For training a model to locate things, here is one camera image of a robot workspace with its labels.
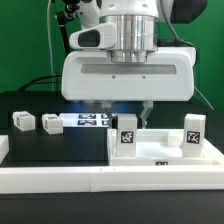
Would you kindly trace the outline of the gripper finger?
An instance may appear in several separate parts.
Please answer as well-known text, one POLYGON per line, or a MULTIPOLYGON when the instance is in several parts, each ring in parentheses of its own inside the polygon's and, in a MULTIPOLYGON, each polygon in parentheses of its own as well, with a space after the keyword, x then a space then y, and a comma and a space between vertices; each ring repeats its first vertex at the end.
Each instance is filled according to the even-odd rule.
POLYGON ((141 126, 143 129, 147 126, 147 118, 153 110, 153 102, 152 101, 144 101, 142 103, 143 111, 140 114, 141 118, 141 126))
POLYGON ((111 112, 111 102, 110 101, 103 101, 102 102, 102 109, 104 110, 104 113, 107 115, 109 119, 109 127, 114 128, 116 126, 116 119, 117 117, 112 114, 111 112))

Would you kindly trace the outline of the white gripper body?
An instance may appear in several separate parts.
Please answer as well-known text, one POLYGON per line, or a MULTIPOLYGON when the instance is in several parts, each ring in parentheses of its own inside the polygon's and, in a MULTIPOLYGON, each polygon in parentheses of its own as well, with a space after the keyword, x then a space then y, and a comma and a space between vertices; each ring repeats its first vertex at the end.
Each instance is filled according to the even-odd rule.
POLYGON ((194 93, 192 47, 160 47, 144 63, 115 63, 116 25, 104 23, 70 36, 61 93, 67 100, 187 101, 194 93))

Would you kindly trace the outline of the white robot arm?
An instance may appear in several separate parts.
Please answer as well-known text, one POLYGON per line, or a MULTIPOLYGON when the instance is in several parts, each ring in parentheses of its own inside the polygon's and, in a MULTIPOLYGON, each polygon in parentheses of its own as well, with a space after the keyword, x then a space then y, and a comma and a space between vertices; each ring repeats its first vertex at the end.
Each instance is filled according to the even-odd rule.
POLYGON ((65 99, 99 101, 106 113, 114 101, 140 101, 141 115, 110 115, 110 125, 143 126, 155 101, 187 101, 194 92, 197 51, 179 37, 160 40, 157 24, 168 27, 198 18, 208 0, 62 0, 65 19, 78 17, 62 72, 65 99))

